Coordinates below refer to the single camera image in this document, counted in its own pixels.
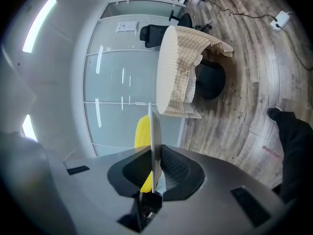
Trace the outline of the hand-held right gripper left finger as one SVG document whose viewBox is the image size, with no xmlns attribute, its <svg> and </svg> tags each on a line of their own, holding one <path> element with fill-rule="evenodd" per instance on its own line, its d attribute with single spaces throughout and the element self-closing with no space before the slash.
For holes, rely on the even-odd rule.
<svg viewBox="0 0 313 235">
<path fill-rule="evenodd" d="M 137 215 L 116 219 L 92 201 L 51 151 L 19 133 L 0 132 L 0 182 L 37 233 L 138 235 Z"/>
</svg>

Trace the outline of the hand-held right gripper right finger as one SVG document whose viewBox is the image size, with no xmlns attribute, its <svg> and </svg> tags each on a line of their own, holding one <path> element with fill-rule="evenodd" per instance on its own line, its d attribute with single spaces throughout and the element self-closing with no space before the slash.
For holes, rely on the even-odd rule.
<svg viewBox="0 0 313 235">
<path fill-rule="evenodd" d="M 278 235 L 293 202 L 224 160 L 170 146 L 197 162 L 202 185 L 189 198 L 164 202 L 146 235 Z"/>
</svg>

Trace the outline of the yellow corn cob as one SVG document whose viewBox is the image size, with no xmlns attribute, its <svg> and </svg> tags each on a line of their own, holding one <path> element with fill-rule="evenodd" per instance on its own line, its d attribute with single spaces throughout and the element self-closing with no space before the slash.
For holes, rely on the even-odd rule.
<svg viewBox="0 0 313 235">
<path fill-rule="evenodd" d="M 157 116 L 152 117 L 151 127 L 150 116 L 142 117 L 137 123 L 134 147 L 150 146 L 152 149 L 152 171 L 143 183 L 140 191 L 143 193 L 157 192 L 157 183 L 161 177 L 161 129 Z"/>
</svg>

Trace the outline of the round table with dotted cloth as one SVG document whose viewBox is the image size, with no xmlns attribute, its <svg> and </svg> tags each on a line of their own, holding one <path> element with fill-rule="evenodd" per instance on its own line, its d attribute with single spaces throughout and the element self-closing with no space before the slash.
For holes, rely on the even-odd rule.
<svg viewBox="0 0 313 235">
<path fill-rule="evenodd" d="M 160 114 L 201 118 L 193 103 L 195 69 L 206 49 L 225 57 L 232 57 L 234 51 L 227 43 L 199 30 L 183 26 L 169 26 L 166 29 L 156 73 L 156 106 Z"/>
</svg>

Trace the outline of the ceiling light panel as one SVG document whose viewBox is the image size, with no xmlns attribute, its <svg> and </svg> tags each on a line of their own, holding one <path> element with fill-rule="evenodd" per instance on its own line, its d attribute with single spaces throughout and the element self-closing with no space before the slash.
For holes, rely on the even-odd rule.
<svg viewBox="0 0 313 235">
<path fill-rule="evenodd" d="M 34 132 L 34 129 L 33 129 L 33 126 L 32 126 L 32 122 L 31 122 L 31 118 L 30 118 L 30 115 L 27 115 L 25 117 L 25 120 L 22 124 L 22 130 L 24 132 L 24 135 L 29 138 L 29 139 L 32 139 L 34 140 L 35 142 L 37 142 L 37 138 L 36 138 L 36 135 L 35 135 L 35 132 Z"/>
<path fill-rule="evenodd" d="M 47 0 L 46 3 L 43 5 L 43 7 L 40 9 L 39 13 L 35 17 L 28 34 L 26 36 L 24 45 L 22 47 L 22 51 L 26 53 L 31 53 L 33 46 L 35 44 L 36 38 L 39 34 L 39 31 L 50 13 L 51 9 L 56 4 L 56 0 Z"/>
</svg>

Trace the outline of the person's black trouser leg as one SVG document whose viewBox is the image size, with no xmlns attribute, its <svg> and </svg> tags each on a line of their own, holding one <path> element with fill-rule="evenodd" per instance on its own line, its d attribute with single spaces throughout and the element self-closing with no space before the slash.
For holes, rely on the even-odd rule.
<svg viewBox="0 0 313 235">
<path fill-rule="evenodd" d="M 288 203 L 304 193 L 309 180 L 310 163 L 313 162 L 313 129 L 293 112 L 279 112 L 276 123 L 284 152 L 280 197 Z"/>
</svg>

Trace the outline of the person's black shoe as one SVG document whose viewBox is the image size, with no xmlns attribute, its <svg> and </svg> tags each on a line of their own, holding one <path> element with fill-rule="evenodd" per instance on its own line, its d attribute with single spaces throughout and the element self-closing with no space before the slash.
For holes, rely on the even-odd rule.
<svg viewBox="0 0 313 235">
<path fill-rule="evenodd" d="M 267 109 L 267 116 L 269 117 L 269 119 L 273 122 L 276 123 L 276 118 L 277 118 L 277 115 L 280 113 L 280 112 L 283 112 L 279 107 L 277 106 L 272 106 L 272 107 L 269 107 Z"/>
</svg>

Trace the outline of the black office chair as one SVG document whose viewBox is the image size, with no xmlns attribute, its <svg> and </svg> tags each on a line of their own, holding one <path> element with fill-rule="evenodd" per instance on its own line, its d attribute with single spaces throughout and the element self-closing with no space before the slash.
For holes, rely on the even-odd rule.
<svg viewBox="0 0 313 235">
<path fill-rule="evenodd" d="M 202 32 L 204 32 L 206 29 L 209 30 L 212 29 L 212 26 L 208 23 L 204 26 L 201 25 L 193 26 L 191 17 L 188 13 L 185 13 L 182 15 L 181 18 L 178 18 L 174 16 L 174 11 L 172 10 L 169 16 L 169 21 L 171 21 L 172 19 L 178 21 L 178 26 L 193 28 Z M 169 26 L 161 26 L 154 24 L 144 26 L 140 30 L 139 38 L 141 41 L 145 42 L 146 48 L 159 47 L 161 46 L 162 39 L 168 27 Z"/>
</svg>

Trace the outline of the white power strip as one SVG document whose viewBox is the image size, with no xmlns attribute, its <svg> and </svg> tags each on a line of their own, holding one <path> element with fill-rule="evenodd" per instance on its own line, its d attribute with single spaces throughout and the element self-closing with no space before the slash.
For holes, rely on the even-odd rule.
<svg viewBox="0 0 313 235">
<path fill-rule="evenodd" d="M 280 31 L 290 20 L 290 13 L 291 12 L 280 11 L 275 19 L 270 23 L 272 29 Z"/>
</svg>

